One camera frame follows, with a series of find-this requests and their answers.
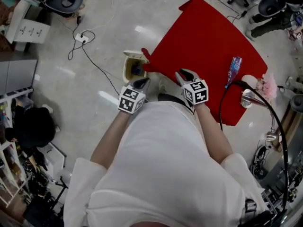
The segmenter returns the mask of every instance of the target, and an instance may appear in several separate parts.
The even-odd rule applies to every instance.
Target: power strip
[[[89,41],[87,36],[81,35],[80,33],[76,35],[75,40],[81,42],[82,44],[86,44]]]

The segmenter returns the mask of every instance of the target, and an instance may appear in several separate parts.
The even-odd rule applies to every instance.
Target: pink plush
[[[263,79],[258,79],[256,90],[270,102],[276,98],[277,86],[273,74],[263,75]]]

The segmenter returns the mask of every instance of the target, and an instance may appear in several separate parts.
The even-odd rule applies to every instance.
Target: plastic bottle
[[[231,66],[229,67],[229,71],[228,71],[227,85],[225,86],[225,88],[227,88],[228,85],[230,85],[232,81],[235,79],[236,75],[240,70],[241,64],[242,64],[241,57],[234,57],[232,59]]]

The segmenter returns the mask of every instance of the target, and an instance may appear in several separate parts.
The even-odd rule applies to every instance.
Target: white tile floor
[[[123,85],[122,68],[124,50],[154,50],[174,21],[180,15],[178,7],[188,0],[85,0],[85,18],[76,32],[94,29],[96,39],[85,46],[91,59],[109,71],[113,84],[120,91]],[[236,14],[216,0],[207,0],[219,12]],[[232,6],[241,13],[244,8]],[[244,32],[248,18],[257,12],[254,7],[235,26]],[[79,49],[69,61],[68,52],[73,46],[71,29],[75,21],[54,16],[46,42],[37,46],[39,64],[34,81],[34,100],[38,105],[48,103],[61,127],[53,143],[66,155],[66,168],[72,170],[77,157],[90,158],[92,151],[117,114],[116,107],[100,97],[99,91],[112,96],[117,94],[106,77],[95,68]],[[275,31],[260,37],[253,46],[273,73],[278,85],[284,85],[288,76],[296,76],[290,51],[292,44],[284,31]],[[278,96],[273,103],[282,117],[287,101]],[[253,106],[246,111],[235,127],[224,127],[233,150],[243,154],[249,162],[262,133],[270,129],[270,114],[265,108]]]

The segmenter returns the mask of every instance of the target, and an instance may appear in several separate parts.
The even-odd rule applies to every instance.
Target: gray cabinet
[[[37,59],[23,52],[0,53],[0,95],[32,86]]]

